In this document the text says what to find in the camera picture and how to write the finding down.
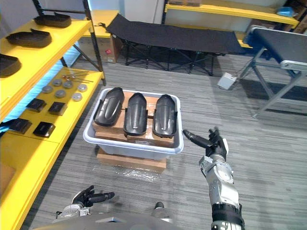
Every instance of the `yellow metal shelf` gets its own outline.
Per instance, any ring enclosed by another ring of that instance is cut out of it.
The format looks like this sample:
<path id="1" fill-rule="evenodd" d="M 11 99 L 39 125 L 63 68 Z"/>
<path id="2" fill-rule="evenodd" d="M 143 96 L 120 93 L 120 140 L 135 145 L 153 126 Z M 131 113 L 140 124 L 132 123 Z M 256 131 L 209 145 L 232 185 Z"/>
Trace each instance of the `yellow metal shelf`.
<path id="1" fill-rule="evenodd" d="M 224 14 L 290 24 L 293 26 L 292 28 L 295 28 L 298 24 L 298 21 L 296 19 L 292 17 L 284 17 L 277 15 L 275 13 L 276 10 L 270 7 L 221 0 L 206 0 L 203 3 L 205 4 L 201 4 L 200 7 L 166 4 L 165 12 L 167 12 L 168 10 L 180 10 Z"/>
<path id="2" fill-rule="evenodd" d="M 218 28 L 212 28 L 212 27 L 204 27 L 204 26 L 194 26 L 194 25 L 181 25 L 181 24 L 169 24 L 173 26 L 179 26 L 179 27 L 184 27 L 184 28 L 191 28 L 191 29 L 201 29 L 201 30 L 221 30 L 221 31 L 229 31 L 229 30 L 223 30 L 223 29 L 218 29 Z M 248 44 L 243 43 L 243 39 L 246 35 L 245 32 L 241 31 L 235 31 L 236 38 L 239 42 L 239 44 L 244 47 L 244 48 L 252 48 Z"/>
<path id="3" fill-rule="evenodd" d="M 61 78 L 62 74 L 76 71 L 84 70 L 63 68 L 54 79 Z M 53 87 L 53 92 L 49 94 L 40 93 L 37 98 L 47 103 L 44 109 L 40 113 L 26 110 L 20 116 L 32 123 L 27 132 L 22 135 L 9 131 L 1 138 L 1 162 L 16 169 L 14 177 L 1 197 L 1 229 L 14 230 L 21 227 L 51 167 L 100 79 L 104 77 L 102 72 L 87 71 L 85 74 L 87 75 L 82 77 L 93 82 L 83 83 L 87 85 L 88 90 L 81 93 L 83 96 L 81 101 L 75 102 L 71 99 L 71 95 L 77 92 L 80 82 L 73 82 L 73 88 L 65 90 L 66 96 L 62 99 L 54 96 L 56 90 L 63 89 L 62 86 Z M 68 107 L 63 116 L 51 115 L 47 112 L 54 101 L 67 104 Z M 50 138 L 41 138 L 32 134 L 41 121 L 55 125 Z"/>
<path id="4" fill-rule="evenodd" d="M 65 54 L 65 52 L 90 27 L 90 21 L 72 21 L 66 28 L 37 25 L 33 20 L 19 27 L 14 33 L 30 28 L 50 32 L 52 42 L 44 48 L 14 46 L 1 39 L 1 53 L 19 58 L 19 71 L 0 79 L 0 121 L 17 105 L 40 78 Z"/>
<path id="5" fill-rule="evenodd" d="M 104 23 L 106 26 L 110 25 L 113 19 L 118 14 L 118 11 L 107 11 L 107 10 L 92 10 L 92 21 L 94 25 L 95 35 L 96 37 L 109 38 L 111 36 L 110 33 L 106 31 L 106 29 L 102 26 L 98 26 L 98 23 Z M 86 31 L 83 37 L 90 37 L 91 34 L 89 31 Z"/>

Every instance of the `black curved shell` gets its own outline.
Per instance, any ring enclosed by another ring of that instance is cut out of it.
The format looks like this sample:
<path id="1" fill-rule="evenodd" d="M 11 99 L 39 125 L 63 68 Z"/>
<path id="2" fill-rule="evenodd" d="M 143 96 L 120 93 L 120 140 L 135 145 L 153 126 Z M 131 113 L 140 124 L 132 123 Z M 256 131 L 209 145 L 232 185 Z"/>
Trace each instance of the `black curved shell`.
<path id="1" fill-rule="evenodd" d="M 94 115 L 94 122 L 101 126 L 114 125 L 119 117 L 124 99 L 125 95 L 120 87 L 115 87 L 107 92 L 104 100 L 100 100 Z"/>
<path id="2" fill-rule="evenodd" d="M 51 27 L 65 28 L 71 24 L 71 17 L 65 14 L 54 12 L 54 15 L 41 15 L 34 18 L 38 25 L 46 25 Z"/>
<path id="3" fill-rule="evenodd" d="M 16 73 L 21 68 L 18 58 L 0 54 L 0 75 L 9 76 Z"/>
<path id="4" fill-rule="evenodd" d="M 177 129 L 177 112 L 171 96 L 164 94 L 157 101 L 153 115 L 153 133 L 162 138 L 171 138 Z"/>
<path id="5" fill-rule="evenodd" d="M 9 43 L 19 46 L 45 47 L 51 43 L 49 32 L 31 29 L 31 32 L 17 32 L 6 37 Z"/>
<path id="6" fill-rule="evenodd" d="M 130 136 L 141 136 L 147 128 L 147 101 L 145 97 L 136 92 L 130 97 L 125 113 L 124 131 Z"/>

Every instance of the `gray metal washer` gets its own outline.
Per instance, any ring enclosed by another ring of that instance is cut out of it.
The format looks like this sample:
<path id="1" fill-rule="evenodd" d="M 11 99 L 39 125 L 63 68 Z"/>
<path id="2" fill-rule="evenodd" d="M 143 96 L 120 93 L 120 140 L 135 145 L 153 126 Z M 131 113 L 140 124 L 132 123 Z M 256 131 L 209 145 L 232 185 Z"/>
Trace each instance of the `gray metal washer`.
<path id="1" fill-rule="evenodd" d="M 58 91 L 56 91 L 56 93 L 54 95 L 57 98 L 63 98 L 63 97 L 66 96 L 66 92 L 65 92 L 65 90 L 58 90 Z"/>
<path id="2" fill-rule="evenodd" d="M 46 85 L 42 89 L 42 93 L 51 93 L 53 91 L 53 88 L 50 85 Z"/>
<path id="3" fill-rule="evenodd" d="M 62 84 L 62 80 L 61 79 L 54 79 L 52 82 L 52 85 L 55 87 L 58 87 Z"/>
<path id="4" fill-rule="evenodd" d="M 85 92 L 85 91 L 87 91 L 87 85 L 85 85 L 85 84 L 80 84 L 80 85 L 78 86 L 78 90 L 79 90 L 80 92 Z"/>
<path id="5" fill-rule="evenodd" d="M 79 93 L 79 92 L 75 92 L 73 95 L 72 95 L 72 99 L 75 101 L 75 102 L 79 102 L 82 100 L 82 94 Z"/>
<path id="6" fill-rule="evenodd" d="M 70 80 L 67 80 L 66 82 L 63 83 L 63 87 L 65 89 L 71 89 L 72 86 L 73 86 L 73 84 L 72 84 L 72 81 L 70 81 Z"/>

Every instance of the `white plastic bin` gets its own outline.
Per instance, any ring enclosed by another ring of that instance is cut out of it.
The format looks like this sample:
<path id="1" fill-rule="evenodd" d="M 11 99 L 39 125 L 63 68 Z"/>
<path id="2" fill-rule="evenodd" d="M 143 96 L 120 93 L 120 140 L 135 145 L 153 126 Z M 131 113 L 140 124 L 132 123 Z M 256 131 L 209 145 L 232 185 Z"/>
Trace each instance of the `white plastic bin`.
<path id="1" fill-rule="evenodd" d="M 99 100 L 103 99 L 109 90 L 111 90 L 111 88 L 104 89 L 100 94 Z M 139 91 L 124 90 L 124 92 L 139 92 Z M 163 95 L 161 93 L 152 93 L 152 92 L 140 92 L 140 93 L 142 93 L 144 96 L 157 97 L 157 98 Z M 103 149 L 103 151 L 105 151 L 108 154 L 118 154 L 118 155 L 141 157 L 141 158 L 148 158 L 154 160 L 161 160 L 170 155 L 178 154 L 183 150 L 180 100 L 176 96 L 173 95 L 170 96 L 172 97 L 172 99 L 176 104 L 176 111 L 177 111 L 177 131 L 174 136 L 173 148 L 165 148 L 158 146 L 134 144 L 134 143 L 128 143 L 116 140 L 95 138 L 95 130 L 92 126 L 92 123 L 95 111 L 99 105 L 99 100 L 96 102 L 91 118 L 83 132 L 83 139 L 86 142 L 97 144 L 100 148 Z"/>

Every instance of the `black mesh fabric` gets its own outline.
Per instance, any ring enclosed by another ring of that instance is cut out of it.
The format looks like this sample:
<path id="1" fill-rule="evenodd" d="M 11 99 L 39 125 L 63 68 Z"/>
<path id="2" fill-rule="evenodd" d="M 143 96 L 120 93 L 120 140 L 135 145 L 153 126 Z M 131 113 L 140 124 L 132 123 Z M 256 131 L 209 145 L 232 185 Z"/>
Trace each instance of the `black mesh fabric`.
<path id="1" fill-rule="evenodd" d="M 121 39 L 142 45 L 208 53 L 244 53 L 234 32 L 131 22 L 120 14 L 114 18 L 106 30 Z"/>
<path id="2" fill-rule="evenodd" d="M 255 29 L 255 39 L 278 61 L 307 63 L 307 36 L 278 30 Z"/>

